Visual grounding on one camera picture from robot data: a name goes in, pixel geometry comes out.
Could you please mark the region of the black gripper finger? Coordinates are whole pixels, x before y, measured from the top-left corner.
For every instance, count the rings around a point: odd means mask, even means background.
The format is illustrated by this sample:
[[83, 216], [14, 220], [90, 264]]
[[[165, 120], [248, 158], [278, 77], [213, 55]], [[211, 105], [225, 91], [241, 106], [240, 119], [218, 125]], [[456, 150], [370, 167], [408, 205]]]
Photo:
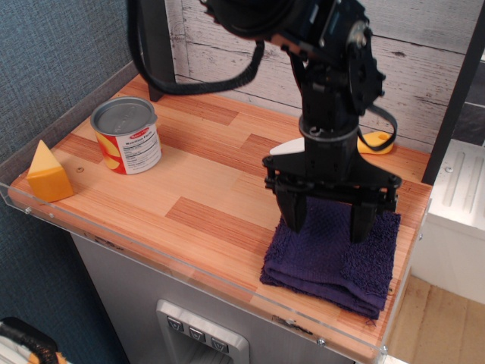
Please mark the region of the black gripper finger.
[[276, 199], [286, 226], [296, 233], [300, 232], [307, 215], [306, 196], [300, 192], [277, 188]]
[[352, 243], [364, 242], [377, 216], [377, 204], [352, 204], [350, 215], [350, 240]]

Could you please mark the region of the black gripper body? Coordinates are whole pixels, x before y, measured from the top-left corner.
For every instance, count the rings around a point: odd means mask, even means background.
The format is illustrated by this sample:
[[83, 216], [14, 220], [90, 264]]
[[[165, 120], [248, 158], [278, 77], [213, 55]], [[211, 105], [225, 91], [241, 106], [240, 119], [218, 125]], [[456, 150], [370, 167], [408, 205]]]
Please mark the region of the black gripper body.
[[305, 136], [303, 152], [268, 155], [263, 165], [268, 170], [268, 189], [291, 190], [306, 198], [377, 204], [377, 210], [394, 211], [401, 178], [365, 161], [358, 152], [356, 133], [335, 140]]

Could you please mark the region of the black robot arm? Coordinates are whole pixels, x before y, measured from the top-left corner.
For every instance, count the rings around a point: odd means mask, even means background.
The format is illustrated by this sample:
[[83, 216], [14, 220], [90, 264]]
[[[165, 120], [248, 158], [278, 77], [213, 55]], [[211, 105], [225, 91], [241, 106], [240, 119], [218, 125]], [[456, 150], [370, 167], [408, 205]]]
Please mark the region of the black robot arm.
[[302, 97], [304, 146], [263, 161], [286, 225], [302, 229], [308, 197], [345, 202], [350, 240], [365, 240], [375, 218], [395, 209], [402, 181], [358, 151], [366, 111], [396, 123], [375, 105], [384, 75], [372, 55], [364, 7], [357, 1], [207, 1], [205, 7], [233, 35], [269, 42], [289, 56]]

